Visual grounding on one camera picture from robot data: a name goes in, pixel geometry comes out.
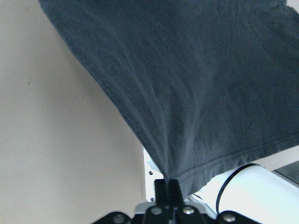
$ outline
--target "dark blue cloth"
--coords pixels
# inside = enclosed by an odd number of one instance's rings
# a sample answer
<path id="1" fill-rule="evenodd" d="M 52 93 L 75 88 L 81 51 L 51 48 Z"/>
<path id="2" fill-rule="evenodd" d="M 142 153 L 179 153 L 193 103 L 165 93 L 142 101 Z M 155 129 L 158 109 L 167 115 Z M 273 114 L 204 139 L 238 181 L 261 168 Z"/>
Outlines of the dark blue cloth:
<path id="1" fill-rule="evenodd" d="M 299 145 L 299 15 L 285 0 L 40 0 L 183 196 Z"/>

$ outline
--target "white cylinder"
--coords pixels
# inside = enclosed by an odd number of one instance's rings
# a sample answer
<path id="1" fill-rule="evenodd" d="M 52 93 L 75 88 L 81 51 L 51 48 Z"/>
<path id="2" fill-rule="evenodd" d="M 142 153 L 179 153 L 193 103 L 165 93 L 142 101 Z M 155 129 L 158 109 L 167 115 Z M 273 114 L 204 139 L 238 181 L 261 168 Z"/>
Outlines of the white cylinder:
<path id="1" fill-rule="evenodd" d="M 214 210 L 219 190 L 235 170 L 213 178 L 200 196 Z M 299 223 L 299 188 L 261 166 L 238 173 L 226 186 L 219 212 L 236 211 L 263 224 Z"/>

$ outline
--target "silver screw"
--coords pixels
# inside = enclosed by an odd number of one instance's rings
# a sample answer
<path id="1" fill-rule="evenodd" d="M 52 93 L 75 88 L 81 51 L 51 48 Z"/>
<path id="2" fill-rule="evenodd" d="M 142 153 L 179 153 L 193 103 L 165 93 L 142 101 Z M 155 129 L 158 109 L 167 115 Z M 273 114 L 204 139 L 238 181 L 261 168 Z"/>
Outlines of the silver screw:
<path id="1" fill-rule="evenodd" d="M 227 221 L 228 223 L 232 223 L 235 221 L 235 216 L 233 214 L 230 214 L 230 213 L 224 213 L 222 215 L 223 219 L 225 221 Z"/>
<path id="2" fill-rule="evenodd" d="M 194 209 L 191 206 L 185 206 L 183 212 L 187 215 L 191 215 L 194 213 Z"/>
<path id="3" fill-rule="evenodd" d="M 118 214 L 113 217 L 113 222 L 115 224 L 121 224 L 125 221 L 125 217 L 122 214 Z"/>
<path id="4" fill-rule="evenodd" d="M 154 215 L 160 215 L 162 213 L 162 209 L 159 208 L 158 206 L 155 206 L 153 208 L 151 208 L 151 213 L 153 213 Z"/>

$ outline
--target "bolt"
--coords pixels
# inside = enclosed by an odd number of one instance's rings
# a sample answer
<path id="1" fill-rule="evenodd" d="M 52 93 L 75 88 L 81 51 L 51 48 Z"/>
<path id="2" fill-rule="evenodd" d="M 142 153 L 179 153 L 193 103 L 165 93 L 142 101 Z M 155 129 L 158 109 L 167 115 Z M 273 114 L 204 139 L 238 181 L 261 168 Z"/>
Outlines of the bolt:
<path id="1" fill-rule="evenodd" d="M 184 212 L 185 214 L 187 214 L 187 215 L 191 215 L 191 214 L 194 213 L 194 209 L 193 209 L 193 207 L 191 207 L 191 206 L 185 206 L 185 207 L 183 208 L 183 212 Z"/>
<path id="2" fill-rule="evenodd" d="M 153 213 L 154 215 L 160 215 L 162 213 L 162 209 L 159 208 L 158 206 L 155 206 L 153 208 L 151 208 L 151 213 Z"/>
<path id="3" fill-rule="evenodd" d="M 224 213 L 222 215 L 223 219 L 225 221 L 227 221 L 228 223 L 232 223 L 235 221 L 235 216 L 233 214 L 230 214 L 230 213 Z"/>
<path id="4" fill-rule="evenodd" d="M 121 224 L 125 221 L 125 217 L 122 214 L 115 215 L 113 217 L 113 222 L 115 224 Z"/>

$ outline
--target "cloth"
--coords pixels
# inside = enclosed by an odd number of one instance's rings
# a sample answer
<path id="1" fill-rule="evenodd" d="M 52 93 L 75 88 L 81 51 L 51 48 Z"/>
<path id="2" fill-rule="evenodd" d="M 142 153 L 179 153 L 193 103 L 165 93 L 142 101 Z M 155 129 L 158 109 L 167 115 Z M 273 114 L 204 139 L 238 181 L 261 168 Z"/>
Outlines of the cloth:
<path id="1" fill-rule="evenodd" d="M 299 15 L 285 0 L 40 0 L 183 197 L 299 145 Z"/>

